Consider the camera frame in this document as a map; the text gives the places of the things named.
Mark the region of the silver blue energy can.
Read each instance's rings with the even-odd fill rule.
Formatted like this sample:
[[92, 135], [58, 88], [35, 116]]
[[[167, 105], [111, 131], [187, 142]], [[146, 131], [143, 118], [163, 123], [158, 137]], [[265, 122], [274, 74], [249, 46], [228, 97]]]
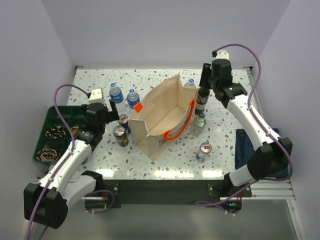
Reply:
[[195, 159], [203, 163], [209, 156], [209, 154], [212, 151], [212, 146], [208, 142], [203, 142], [200, 146], [199, 149], [195, 155]]
[[118, 123], [123, 126], [126, 130], [126, 134], [130, 135], [131, 134], [131, 128], [129, 126], [129, 118], [126, 114], [120, 114], [119, 115], [119, 120]]

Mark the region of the dark cola glass bottle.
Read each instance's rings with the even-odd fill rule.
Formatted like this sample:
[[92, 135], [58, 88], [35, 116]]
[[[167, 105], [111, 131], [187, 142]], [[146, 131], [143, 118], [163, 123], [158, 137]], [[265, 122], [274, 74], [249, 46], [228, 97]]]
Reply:
[[206, 87], [199, 87], [195, 100], [195, 111], [194, 113], [198, 116], [205, 111], [206, 104], [210, 96], [210, 89]]

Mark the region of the clear green-cap glass bottle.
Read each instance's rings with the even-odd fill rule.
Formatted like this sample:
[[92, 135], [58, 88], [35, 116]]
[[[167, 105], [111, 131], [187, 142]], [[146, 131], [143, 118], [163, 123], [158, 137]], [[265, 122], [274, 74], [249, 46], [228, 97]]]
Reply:
[[206, 120], [205, 114], [200, 113], [194, 118], [190, 132], [195, 136], [200, 135], [205, 129], [206, 123], [207, 123], [207, 120]]

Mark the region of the beige canvas bag orange handles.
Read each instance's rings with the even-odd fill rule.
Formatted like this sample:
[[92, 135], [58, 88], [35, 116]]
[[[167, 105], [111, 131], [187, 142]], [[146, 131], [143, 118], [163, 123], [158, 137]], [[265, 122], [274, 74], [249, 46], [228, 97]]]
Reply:
[[178, 140], [195, 115], [197, 90], [180, 75], [165, 79], [137, 103], [128, 120], [134, 143], [155, 160]]

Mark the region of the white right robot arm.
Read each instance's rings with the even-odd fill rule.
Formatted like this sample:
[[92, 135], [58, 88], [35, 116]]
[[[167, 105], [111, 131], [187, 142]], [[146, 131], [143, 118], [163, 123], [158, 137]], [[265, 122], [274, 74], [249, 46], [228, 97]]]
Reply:
[[233, 197], [241, 186], [258, 180], [275, 180], [275, 175], [290, 168], [292, 141], [280, 137], [251, 105], [248, 93], [233, 82], [232, 65], [227, 59], [204, 63], [199, 82], [197, 105], [206, 104], [210, 92], [238, 120], [248, 135], [254, 153], [244, 166], [224, 175], [221, 195]]

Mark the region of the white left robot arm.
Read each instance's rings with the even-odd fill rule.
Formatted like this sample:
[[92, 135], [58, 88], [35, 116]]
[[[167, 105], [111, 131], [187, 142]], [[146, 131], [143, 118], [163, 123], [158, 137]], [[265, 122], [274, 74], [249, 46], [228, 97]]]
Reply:
[[84, 121], [71, 136], [68, 149], [49, 173], [37, 184], [29, 183], [23, 191], [26, 220], [57, 229], [78, 200], [104, 191], [103, 177], [94, 171], [84, 171], [74, 186], [69, 182], [103, 139], [106, 125], [119, 120], [115, 101], [111, 99], [109, 103], [111, 111], [100, 102], [82, 105]]

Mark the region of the clear water bottle behind bag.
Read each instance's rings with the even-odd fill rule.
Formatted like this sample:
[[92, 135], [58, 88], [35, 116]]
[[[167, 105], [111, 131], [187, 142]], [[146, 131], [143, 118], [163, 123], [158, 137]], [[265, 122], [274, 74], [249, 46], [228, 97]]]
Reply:
[[195, 84], [195, 80], [193, 78], [190, 78], [185, 84], [184, 87], [186, 88], [192, 88], [192, 89], [196, 89], [196, 84]]

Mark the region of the black gold drink can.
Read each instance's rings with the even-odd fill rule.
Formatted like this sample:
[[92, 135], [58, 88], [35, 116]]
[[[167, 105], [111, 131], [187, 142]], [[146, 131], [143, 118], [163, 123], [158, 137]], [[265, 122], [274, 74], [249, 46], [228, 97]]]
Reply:
[[126, 129], [122, 125], [117, 125], [113, 128], [112, 133], [121, 147], [126, 147], [129, 144]]

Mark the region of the blue label water bottle left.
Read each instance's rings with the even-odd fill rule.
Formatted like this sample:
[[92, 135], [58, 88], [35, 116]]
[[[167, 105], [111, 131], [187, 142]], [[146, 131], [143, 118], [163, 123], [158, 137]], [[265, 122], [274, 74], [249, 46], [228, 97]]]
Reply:
[[126, 110], [125, 98], [121, 88], [114, 82], [110, 84], [109, 95], [114, 100], [118, 113], [123, 114]]

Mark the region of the blue label water bottle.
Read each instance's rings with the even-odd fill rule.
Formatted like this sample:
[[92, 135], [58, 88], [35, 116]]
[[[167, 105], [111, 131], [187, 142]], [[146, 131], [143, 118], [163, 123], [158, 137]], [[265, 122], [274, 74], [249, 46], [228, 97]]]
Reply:
[[125, 98], [121, 88], [114, 82], [110, 84], [109, 95], [114, 100], [118, 113], [123, 114], [126, 110]]
[[133, 109], [134, 106], [140, 102], [140, 96], [133, 88], [128, 91], [126, 99], [128, 107], [131, 109]]

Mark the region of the blue label water bottle middle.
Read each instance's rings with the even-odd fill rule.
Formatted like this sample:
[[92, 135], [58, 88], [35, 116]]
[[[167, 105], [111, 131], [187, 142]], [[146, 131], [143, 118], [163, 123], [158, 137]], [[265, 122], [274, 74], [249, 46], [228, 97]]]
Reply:
[[128, 107], [131, 109], [133, 109], [134, 106], [140, 102], [140, 96], [133, 88], [128, 91], [126, 99]]

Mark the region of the green compartment tray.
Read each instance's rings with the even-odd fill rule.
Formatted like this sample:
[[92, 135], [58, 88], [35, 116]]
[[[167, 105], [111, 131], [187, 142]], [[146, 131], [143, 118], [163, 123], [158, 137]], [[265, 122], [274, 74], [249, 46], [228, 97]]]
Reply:
[[[85, 119], [81, 106], [59, 106], [58, 109], [75, 133]], [[32, 159], [37, 163], [54, 165], [66, 152], [71, 141], [69, 131], [52, 106], [46, 113]]]

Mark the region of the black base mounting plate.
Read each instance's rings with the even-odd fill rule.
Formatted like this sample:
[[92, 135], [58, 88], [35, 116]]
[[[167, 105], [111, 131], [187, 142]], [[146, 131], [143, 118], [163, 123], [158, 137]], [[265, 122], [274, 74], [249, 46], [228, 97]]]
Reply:
[[121, 208], [123, 205], [204, 205], [232, 213], [242, 208], [242, 199], [250, 198], [250, 186], [225, 186], [224, 180], [104, 180], [109, 193], [88, 193], [85, 207]]

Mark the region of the dark blue denim cloth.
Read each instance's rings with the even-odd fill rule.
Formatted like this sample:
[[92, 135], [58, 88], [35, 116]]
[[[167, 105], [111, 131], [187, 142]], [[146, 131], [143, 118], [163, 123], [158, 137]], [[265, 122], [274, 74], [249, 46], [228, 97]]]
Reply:
[[235, 135], [234, 167], [239, 169], [246, 165], [254, 154], [252, 142], [244, 129], [237, 129]]

